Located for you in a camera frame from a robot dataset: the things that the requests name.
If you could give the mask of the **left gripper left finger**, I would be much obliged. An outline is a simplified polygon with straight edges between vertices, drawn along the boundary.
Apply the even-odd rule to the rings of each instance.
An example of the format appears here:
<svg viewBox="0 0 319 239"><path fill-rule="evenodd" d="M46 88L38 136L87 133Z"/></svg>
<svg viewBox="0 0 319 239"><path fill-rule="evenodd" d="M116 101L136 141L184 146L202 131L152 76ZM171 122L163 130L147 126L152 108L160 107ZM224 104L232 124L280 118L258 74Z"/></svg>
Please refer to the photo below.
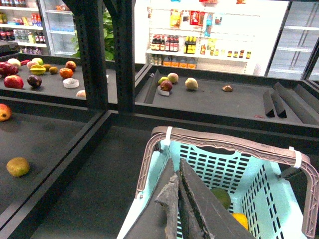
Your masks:
<svg viewBox="0 0 319 239"><path fill-rule="evenodd" d="M133 200L123 223L123 238L175 239L178 190L179 177L169 159L152 194Z"/></svg>

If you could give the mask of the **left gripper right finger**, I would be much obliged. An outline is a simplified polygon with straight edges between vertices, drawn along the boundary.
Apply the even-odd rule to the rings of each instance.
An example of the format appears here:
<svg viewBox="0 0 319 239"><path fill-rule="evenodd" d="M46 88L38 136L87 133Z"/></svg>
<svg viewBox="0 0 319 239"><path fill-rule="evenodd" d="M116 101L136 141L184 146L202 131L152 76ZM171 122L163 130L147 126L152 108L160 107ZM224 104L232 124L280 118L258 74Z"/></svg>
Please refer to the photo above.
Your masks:
<svg viewBox="0 0 319 239"><path fill-rule="evenodd" d="M179 170L178 210L185 239L252 239L185 159Z"/></svg>

